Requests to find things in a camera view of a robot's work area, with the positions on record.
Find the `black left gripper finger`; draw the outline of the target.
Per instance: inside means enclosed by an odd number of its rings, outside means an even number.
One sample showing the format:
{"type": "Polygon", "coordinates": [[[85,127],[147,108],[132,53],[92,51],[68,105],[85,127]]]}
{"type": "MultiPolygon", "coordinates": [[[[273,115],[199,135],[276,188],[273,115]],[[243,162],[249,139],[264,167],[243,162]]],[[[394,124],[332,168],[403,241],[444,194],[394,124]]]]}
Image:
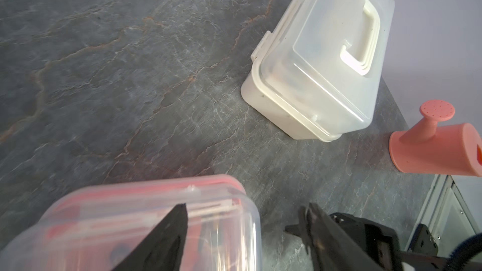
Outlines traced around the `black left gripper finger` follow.
{"type": "Polygon", "coordinates": [[[179,271],[187,233],[187,206],[177,204],[114,270],[179,271]]]}

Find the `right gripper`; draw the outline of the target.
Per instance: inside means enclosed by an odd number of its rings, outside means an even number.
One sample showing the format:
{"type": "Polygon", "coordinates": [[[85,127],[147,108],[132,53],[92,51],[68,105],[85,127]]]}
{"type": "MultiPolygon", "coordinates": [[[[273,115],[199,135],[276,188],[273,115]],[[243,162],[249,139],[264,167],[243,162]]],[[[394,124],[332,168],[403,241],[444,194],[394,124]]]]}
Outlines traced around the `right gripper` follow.
{"type": "Polygon", "coordinates": [[[314,270],[403,270],[396,232],[346,213],[326,214],[310,203],[284,232],[299,237],[314,270]]]}

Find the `pink toolbox with clear lid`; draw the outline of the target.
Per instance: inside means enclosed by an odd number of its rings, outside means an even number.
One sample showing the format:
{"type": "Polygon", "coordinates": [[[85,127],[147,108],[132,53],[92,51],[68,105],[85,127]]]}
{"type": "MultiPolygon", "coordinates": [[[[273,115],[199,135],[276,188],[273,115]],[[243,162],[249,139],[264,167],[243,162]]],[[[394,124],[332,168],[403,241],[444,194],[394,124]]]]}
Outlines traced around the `pink toolbox with clear lid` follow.
{"type": "Polygon", "coordinates": [[[183,203],[188,233],[181,270],[261,270],[258,209],[226,174],[79,189],[4,248],[1,269],[113,270],[183,203]]]}

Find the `white toolbox with clear lid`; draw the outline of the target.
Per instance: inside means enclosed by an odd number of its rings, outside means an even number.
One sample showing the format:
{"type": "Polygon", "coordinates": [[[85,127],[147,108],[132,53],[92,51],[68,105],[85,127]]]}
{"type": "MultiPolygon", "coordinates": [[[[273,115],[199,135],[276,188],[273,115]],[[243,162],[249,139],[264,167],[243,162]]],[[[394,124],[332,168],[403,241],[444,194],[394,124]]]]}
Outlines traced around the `white toolbox with clear lid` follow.
{"type": "Polygon", "coordinates": [[[293,139],[325,143],[373,118],[394,0],[291,0],[252,52],[242,98],[293,139]]]}

